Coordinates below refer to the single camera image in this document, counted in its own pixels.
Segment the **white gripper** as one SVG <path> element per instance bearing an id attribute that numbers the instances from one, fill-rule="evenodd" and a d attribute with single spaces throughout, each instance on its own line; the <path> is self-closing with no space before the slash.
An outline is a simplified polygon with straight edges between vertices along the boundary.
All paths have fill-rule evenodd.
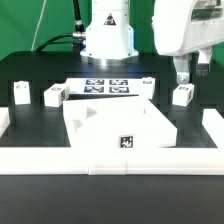
<path id="1" fill-rule="evenodd" d="M 224 42 L 224 0 L 155 0 L 152 26 L 157 52 L 175 56 L 176 81 L 188 84 L 190 58 L 185 54 L 201 49 L 196 74 L 206 76 L 213 54 L 209 46 Z"/>

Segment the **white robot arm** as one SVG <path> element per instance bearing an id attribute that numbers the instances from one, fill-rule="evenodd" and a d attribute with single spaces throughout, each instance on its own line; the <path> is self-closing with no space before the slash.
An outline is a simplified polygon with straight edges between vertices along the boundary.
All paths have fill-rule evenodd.
<path id="1" fill-rule="evenodd" d="M 84 61 L 108 66 L 138 56 L 129 5 L 130 0 L 92 0 Z M 155 0 L 152 28 L 157 52 L 173 58 L 177 82 L 187 84 L 191 54 L 199 53 L 197 73 L 206 75 L 213 46 L 224 42 L 224 0 Z"/>

